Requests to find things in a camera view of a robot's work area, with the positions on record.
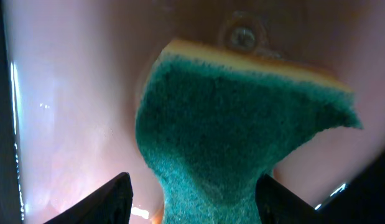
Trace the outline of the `green yellow sponge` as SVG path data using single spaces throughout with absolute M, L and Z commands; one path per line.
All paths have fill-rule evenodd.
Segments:
M 257 181 L 327 129 L 361 128 L 325 72 L 175 39 L 152 65 L 136 142 L 164 192 L 164 223 L 260 223 Z

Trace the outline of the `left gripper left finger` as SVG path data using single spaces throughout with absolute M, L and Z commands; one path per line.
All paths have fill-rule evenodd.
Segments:
M 128 224 L 132 198 L 130 175 L 122 172 L 45 224 Z

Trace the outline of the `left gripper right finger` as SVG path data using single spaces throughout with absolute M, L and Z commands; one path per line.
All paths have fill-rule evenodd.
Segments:
M 257 180 L 255 201 L 263 224 L 319 224 L 320 214 L 269 175 Z

